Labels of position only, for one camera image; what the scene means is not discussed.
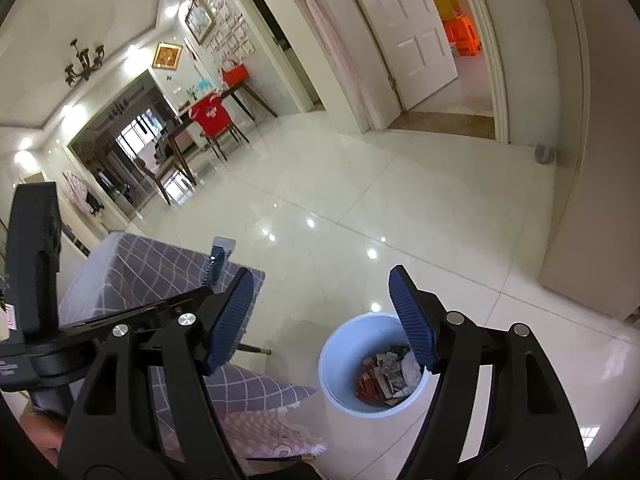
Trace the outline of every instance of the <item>blue gripper pad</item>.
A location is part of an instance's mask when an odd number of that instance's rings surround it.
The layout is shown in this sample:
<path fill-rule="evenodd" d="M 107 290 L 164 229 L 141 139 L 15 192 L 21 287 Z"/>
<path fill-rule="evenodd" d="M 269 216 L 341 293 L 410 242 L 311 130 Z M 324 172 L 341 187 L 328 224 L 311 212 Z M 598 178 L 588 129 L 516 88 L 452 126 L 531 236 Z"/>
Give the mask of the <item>blue gripper pad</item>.
<path fill-rule="evenodd" d="M 253 298 L 254 276 L 251 272 L 246 272 L 211 331 L 211 346 L 205 360 L 210 373 L 228 361 Z"/>
<path fill-rule="evenodd" d="M 401 266 L 396 266 L 389 273 L 389 295 L 416 360 L 427 370 L 433 371 L 438 362 L 433 329 L 422 312 L 418 298 L 412 292 L 412 289 L 417 291 L 415 285 L 408 276 L 406 278 L 410 283 L 406 282 L 401 269 L 404 270 Z"/>

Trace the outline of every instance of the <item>orange stool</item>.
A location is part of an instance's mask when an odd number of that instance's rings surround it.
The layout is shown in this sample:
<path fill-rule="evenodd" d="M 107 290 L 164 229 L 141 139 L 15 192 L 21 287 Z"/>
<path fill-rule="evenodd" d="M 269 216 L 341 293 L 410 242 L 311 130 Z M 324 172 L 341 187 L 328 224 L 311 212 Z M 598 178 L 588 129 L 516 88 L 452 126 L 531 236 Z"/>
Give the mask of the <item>orange stool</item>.
<path fill-rule="evenodd" d="M 474 24 L 464 14 L 455 20 L 444 20 L 444 30 L 450 43 L 455 43 L 460 56 L 477 56 L 482 50 Z"/>

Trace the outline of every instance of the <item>gold frame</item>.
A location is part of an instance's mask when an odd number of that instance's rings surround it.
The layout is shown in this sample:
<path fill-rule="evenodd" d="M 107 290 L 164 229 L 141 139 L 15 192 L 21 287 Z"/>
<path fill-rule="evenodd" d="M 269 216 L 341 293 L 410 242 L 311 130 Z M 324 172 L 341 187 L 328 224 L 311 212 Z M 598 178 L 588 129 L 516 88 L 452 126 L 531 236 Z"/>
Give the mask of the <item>gold frame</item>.
<path fill-rule="evenodd" d="M 191 13 L 193 12 L 193 7 L 194 7 L 194 3 L 198 6 L 198 7 L 202 7 L 205 12 L 209 15 L 209 17 L 211 18 L 211 24 L 209 25 L 209 27 L 207 28 L 207 30 L 204 31 L 204 34 L 202 35 L 201 38 L 198 38 L 195 33 L 193 32 L 193 29 L 191 28 L 191 25 L 189 24 L 189 16 L 191 16 Z M 213 14 L 211 8 L 209 7 L 209 5 L 207 5 L 205 3 L 204 0 L 192 0 L 191 1 L 191 5 L 189 6 L 189 11 L 187 12 L 187 15 L 184 19 L 184 23 L 186 23 L 187 28 L 189 29 L 189 32 L 191 33 L 191 35 L 195 38 L 195 40 L 198 42 L 199 45 L 204 43 L 205 38 L 209 35 L 209 33 L 211 32 L 211 29 L 213 29 L 213 26 L 216 24 L 216 17 Z"/>
<path fill-rule="evenodd" d="M 158 62 L 158 56 L 160 55 L 160 50 L 162 48 L 170 48 L 173 49 L 174 51 L 177 50 L 177 54 L 175 55 L 175 62 L 172 64 L 165 64 L 165 63 L 160 63 Z M 168 70 L 176 70 L 178 68 L 178 61 L 180 61 L 180 54 L 182 53 L 182 46 L 181 45 L 176 45 L 173 43 L 165 43 L 164 41 L 161 41 L 160 43 L 158 43 L 158 46 L 156 47 L 156 53 L 154 54 L 154 62 L 152 63 L 152 67 L 153 68 L 165 68 Z"/>

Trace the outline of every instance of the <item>door frame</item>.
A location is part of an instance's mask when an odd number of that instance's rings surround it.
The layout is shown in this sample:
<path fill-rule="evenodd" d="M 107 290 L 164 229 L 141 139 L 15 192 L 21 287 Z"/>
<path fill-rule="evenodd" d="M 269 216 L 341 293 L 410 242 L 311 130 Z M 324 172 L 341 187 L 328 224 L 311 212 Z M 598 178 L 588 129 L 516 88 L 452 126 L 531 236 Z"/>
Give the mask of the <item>door frame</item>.
<path fill-rule="evenodd" d="M 382 42 L 376 32 L 366 7 L 361 0 L 353 0 L 358 7 L 358 11 L 364 20 L 372 41 L 376 44 L 376 48 L 380 54 L 385 69 L 389 76 L 389 81 L 395 80 L 392 68 L 388 63 L 386 54 L 382 49 Z M 504 81 L 504 70 L 502 69 L 502 57 L 500 56 L 500 47 L 495 37 L 494 23 L 485 0 L 469 0 L 469 5 L 474 14 L 474 19 L 478 25 L 478 35 L 482 42 L 482 50 L 485 54 L 485 61 L 489 77 L 491 81 L 492 104 L 494 106 L 494 123 L 495 123 L 495 140 L 502 144 L 509 143 L 509 112 L 507 108 L 507 91 Z M 404 103 L 398 94 L 398 90 L 391 85 L 396 93 L 401 110 L 406 111 Z"/>
<path fill-rule="evenodd" d="M 469 0 L 469 6 L 478 25 L 478 35 L 482 42 L 489 78 L 491 80 L 491 94 L 494 102 L 495 140 L 502 144 L 509 143 L 509 110 L 507 107 L 507 87 L 502 69 L 500 47 L 495 37 L 494 22 L 492 22 L 486 0 Z"/>

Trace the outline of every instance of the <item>ceiling lamp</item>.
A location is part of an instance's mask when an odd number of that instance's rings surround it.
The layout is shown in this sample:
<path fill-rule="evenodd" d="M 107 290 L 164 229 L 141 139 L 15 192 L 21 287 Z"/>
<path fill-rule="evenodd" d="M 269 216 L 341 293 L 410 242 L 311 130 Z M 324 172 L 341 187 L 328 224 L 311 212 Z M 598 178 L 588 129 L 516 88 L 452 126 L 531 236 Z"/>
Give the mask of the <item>ceiling lamp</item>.
<path fill-rule="evenodd" d="M 129 101 L 126 99 L 123 98 L 120 101 L 116 101 L 109 110 L 107 117 L 110 121 L 114 121 L 116 118 L 121 117 L 127 108 L 129 108 Z"/>
<path fill-rule="evenodd" d="M 74 86 L 81 79 L 84 79 L 85 81 L 89 81 L 91 74 L 94 73 L 96 70 L 100 70 L 102 68 L 102 60 L 104 59 L 104 45 L 99 45 L 95 48 L 95 59 L 93 64 L 89 59 L 88 48 L 84 49 L 83 51 L 78 50 L 77 39 L 73 40 L 69 45 L 75 48 L 76 57 L 78 58 L 78 60 L 80 61 L 80 64 L 82 65 L 81 73 L 76 73 L 74 71 L 73 64 L 70 64 L 68 67 L 65 68 L 65 73 L 66 73 L 65 83 L 68 84 L 69 86 Z"/>

